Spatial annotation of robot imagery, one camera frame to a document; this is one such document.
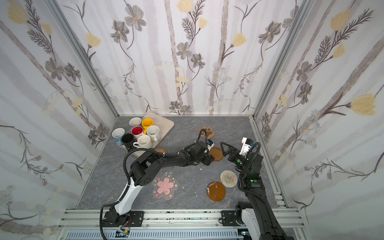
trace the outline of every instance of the mug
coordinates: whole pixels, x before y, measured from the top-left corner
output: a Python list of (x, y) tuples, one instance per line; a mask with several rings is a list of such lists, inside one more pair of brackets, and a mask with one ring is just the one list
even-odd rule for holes
[(136, 126), (139, 126), (141, 124), (141, 118), (138, 118), (138, 117), (135, 117), (135, 118), (131, 118), (129, 120), (129, 125), (131, 126), (131, 128), (129, 129), (129, 132), (131, 132), (131, 130), (136, 127)]
[(120, 146), (122, 146), (122, 141), (121, 141), (121, 138), (122, 136), (124, 135), (125, 133), (125, 130), (124, 128), (116, 128), (115, 130), (113, 130), (112, 132), (112, 137), (115, 138), (115, 140), (119, 143)]
[(151, 138), (148, 135), (142, 135), (137, 139), (137, 142), (133, 143), (137, 148), (152, 148)]
[(131, 133), (135, 137), (136, 140), (139, 139), (140, 136), (144, 135), (144, 129), (142, 126), (136, 126), (132, 128)]
[(159, 142), (161, 139), (160, 128), (156, 125), (152, 125), (147, 128), (147, 135), (151, 138), (152, 142)]
[(153, 120), (150, 119), (150, 118), (146, 118), (144, 119), (142, 122), (141, 122), (141, 125), (143, 126), (144, 128), (144, 134), (147, 134), (147, 128), (149, 128), (150, 126), (154, 125), (153, 124)]
[(124, 144), (125, 148), (128, 150), (128, 152), (132, 151), (134, 149), (133, 143), (135, 142), (133, 135), (130, 133), (125, 134), (121, 138), (122, 143)]

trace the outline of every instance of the wall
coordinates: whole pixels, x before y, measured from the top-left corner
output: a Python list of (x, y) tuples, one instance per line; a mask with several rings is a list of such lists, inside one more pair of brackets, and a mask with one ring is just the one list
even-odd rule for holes
[(51, 239), (114, 117), (44, 1), (0, 6), (0, 238)]
[(120, 114), (253, 113), (301, 1), (58, 0)]
[(315, 1), (257, 116), (314, 240), (382, 239), (383, 12)]

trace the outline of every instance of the light blue mug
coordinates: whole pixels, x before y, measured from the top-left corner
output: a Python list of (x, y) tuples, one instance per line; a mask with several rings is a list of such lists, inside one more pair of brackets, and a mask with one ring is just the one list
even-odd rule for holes
[(124, 130), (124, 128), (121, 128), (121, 127), (116, 128), (112, 132), (112, 137), (114, 137), (114, 139), (119, 143), (120, 146), (123, 145), (121, 138), (123, 137), (124, 134), (125, 134), (125, 130)]

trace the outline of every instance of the paw print coaster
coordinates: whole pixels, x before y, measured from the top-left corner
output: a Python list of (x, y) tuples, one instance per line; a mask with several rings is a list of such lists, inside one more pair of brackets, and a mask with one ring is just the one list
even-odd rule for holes
[(155, 198), (163, 197), (166, 200), (169, 200), (174, 195), (174, 190), (179, 187), (179, 182), (176, 179), (173, 179), (170, 173), (165, 173), (161, 178), (156, 178), (153, 180), (153, 196)]
[[(199, 132), (200, 132), (202, 129), (205, 129), (205, 131), (207, 132), (207, 139), (211, 139), (211, 138), (213, 138), (213, 136), (215, 135), (215, 133), (213, 132), (213, 130), (212, 130), (211, 127), (202, 127), (202, 128), (199, 129)], [(205, 137), (204, 132), (201, 133), (200, 137)]]

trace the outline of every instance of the tray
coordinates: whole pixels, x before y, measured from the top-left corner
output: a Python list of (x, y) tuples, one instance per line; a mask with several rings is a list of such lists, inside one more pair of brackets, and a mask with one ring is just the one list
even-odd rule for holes
[[(161, 140), (165, 137), (165, 135), (167, 135), (167, 133), (173, 128), (175, 123), (174, 121), (166, 119), (165, 117), (157, 115), (156, 113), (147, 113), (144, 117), (141, 118), (141, 120), (144, 120), (146, 118), (151, 118), (153, 120), (153, 124), (158, 126), (161, 132), (161, 139), (158, 142), (152, 142), (152, 148), (155, 148), (159, 144), (159, 142), (161, 142)], [(124, 145), (120, 146), (118, 142), (116, 142), (116, 144), (127, 151)], [(143, 153), (144, 151), (137, 151), (133, 154), (140, 157)]]

